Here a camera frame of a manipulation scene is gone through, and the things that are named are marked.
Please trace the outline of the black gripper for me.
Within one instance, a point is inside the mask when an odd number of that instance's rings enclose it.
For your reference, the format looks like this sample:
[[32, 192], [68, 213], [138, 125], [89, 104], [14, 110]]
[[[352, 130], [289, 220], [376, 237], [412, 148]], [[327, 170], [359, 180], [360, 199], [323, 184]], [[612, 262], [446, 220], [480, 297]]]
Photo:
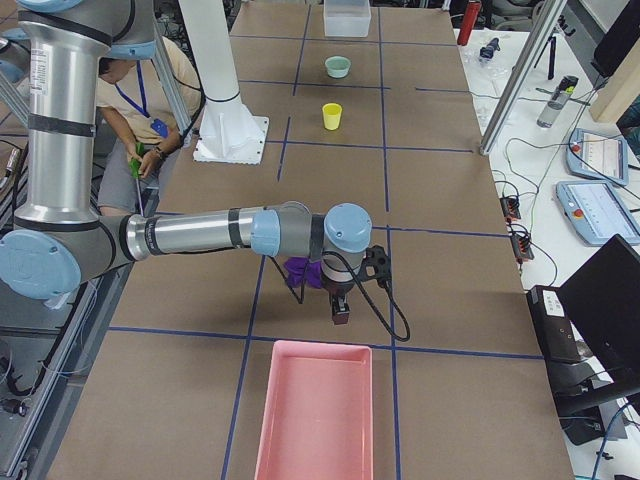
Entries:
[[347, 302], [347, 295], [353, 287], [353, 281], [335, 282], [333, 280], [327, 280], [323, 282], [323, 288], [329, 294], [332, 321], [335, 325], [344, 325], [349, 321], [350, 307]]

